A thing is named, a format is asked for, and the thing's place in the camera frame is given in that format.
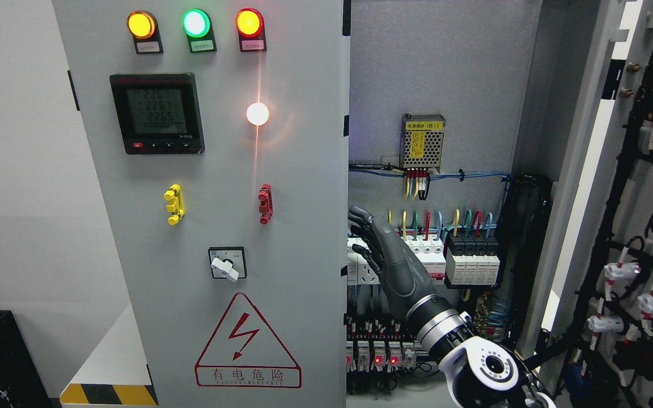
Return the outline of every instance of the glowing white light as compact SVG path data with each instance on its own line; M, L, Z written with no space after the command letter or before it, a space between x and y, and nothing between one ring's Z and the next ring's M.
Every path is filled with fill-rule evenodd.
M269 108L263 103L252 103L246 109L246 119L251 124L261 126L269 121Z

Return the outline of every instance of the red wire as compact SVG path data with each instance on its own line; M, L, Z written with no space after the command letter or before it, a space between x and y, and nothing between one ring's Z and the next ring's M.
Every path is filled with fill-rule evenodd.
M430 238L430 212L427 212L427 217L425 217L425 241Z
M470 223L470 228L474 228L475 220L477 220L477 228L475 228L475 237L480 236L480 224L482 224L482 211L475 211L475 215L472 217L472 222Z

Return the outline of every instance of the green indicator light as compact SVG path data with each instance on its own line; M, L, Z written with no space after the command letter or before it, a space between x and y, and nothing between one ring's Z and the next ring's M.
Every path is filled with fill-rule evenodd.
M181 23L186 34L197 39L205 36L210 31L210 18L200 8L192 8L186 11Z

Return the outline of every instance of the digital power meter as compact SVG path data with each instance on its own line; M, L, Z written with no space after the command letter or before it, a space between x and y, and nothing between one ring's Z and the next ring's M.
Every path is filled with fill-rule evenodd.
M109 77L129 155L195 155L203 131L193 73L116 74Z

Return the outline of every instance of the yellow and black hazard stripe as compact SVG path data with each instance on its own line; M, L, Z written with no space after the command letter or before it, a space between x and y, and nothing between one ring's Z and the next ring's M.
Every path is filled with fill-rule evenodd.
M70 384L60 396L60 402L158 405L158 398L152 385Z

